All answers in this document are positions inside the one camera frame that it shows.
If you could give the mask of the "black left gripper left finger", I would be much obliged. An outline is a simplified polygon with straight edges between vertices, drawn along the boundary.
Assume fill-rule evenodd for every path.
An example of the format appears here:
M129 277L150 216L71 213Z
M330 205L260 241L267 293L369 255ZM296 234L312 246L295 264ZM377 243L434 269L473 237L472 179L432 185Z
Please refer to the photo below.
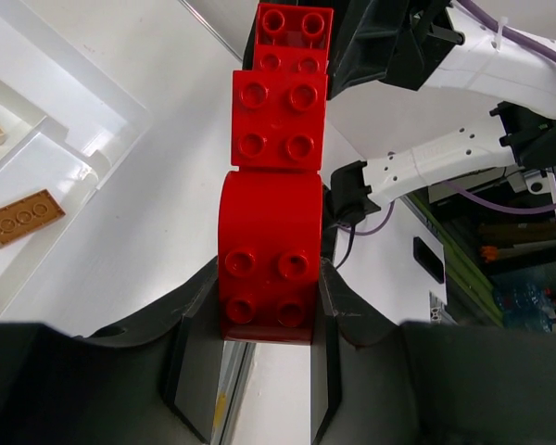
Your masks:
M89 337L0 323L0 444L208 444L221 373L218 271Z

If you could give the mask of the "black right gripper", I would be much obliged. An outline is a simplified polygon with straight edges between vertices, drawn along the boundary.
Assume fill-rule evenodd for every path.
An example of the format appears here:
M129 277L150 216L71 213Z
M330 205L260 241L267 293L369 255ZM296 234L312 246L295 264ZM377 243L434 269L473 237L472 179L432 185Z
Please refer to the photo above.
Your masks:
M417 91L458 45L449 1L329 1L334 27L328 58L333 99L346 89L378 81Z

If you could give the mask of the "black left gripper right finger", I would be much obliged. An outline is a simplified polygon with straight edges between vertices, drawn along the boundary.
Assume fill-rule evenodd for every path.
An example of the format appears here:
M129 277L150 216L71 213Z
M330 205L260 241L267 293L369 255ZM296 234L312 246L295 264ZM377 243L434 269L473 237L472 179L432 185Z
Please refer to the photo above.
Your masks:
M315 444L556 444L556 334L394 324L323 260Z

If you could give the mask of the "red flower lego brick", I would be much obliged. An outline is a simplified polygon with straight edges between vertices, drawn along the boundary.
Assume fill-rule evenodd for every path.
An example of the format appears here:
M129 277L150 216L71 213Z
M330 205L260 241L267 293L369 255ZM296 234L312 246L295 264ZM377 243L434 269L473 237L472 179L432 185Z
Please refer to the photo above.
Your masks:
M223 336L309 344L321 240L318 173L228 173L218 224Z

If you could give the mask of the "red stepped lego brick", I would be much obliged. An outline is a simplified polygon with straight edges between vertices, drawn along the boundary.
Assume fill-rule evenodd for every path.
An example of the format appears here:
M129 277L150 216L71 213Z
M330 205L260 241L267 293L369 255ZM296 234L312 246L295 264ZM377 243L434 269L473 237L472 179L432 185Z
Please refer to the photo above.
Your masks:
M259 4L251 69L326 74L333 18L328 7Z

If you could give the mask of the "red square lego brick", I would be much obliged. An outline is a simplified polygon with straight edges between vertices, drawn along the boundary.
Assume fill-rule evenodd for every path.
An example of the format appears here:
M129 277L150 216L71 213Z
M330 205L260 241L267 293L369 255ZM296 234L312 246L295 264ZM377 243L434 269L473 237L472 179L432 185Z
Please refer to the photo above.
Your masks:
M327 85L324 74L236 70L231 164L319 171Z

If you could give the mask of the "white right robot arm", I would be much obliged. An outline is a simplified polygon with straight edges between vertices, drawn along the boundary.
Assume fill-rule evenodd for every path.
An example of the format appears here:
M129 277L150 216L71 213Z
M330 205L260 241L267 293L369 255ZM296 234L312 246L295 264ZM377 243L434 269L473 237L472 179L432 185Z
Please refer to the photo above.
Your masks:
M471 1L446 11L461 37L417 91L373 81L350 86L328 105L322 177L363 159L369 198L387 208L427 185L515 164L490 109L514 104L556 121L556 41L487 21Z

